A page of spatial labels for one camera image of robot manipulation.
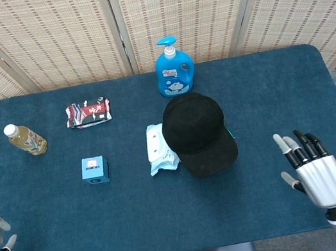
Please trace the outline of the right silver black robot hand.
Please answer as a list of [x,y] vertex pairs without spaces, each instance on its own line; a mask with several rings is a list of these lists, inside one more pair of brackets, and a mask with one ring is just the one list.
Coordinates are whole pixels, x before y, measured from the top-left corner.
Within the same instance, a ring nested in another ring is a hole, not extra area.
[[273,135],[273,140],[296,172],[293,178],[282,172],[282,179],[292,188],[306,194],[315,206],[336,208],[336,160],[313,134],[294,131],[297,140]]

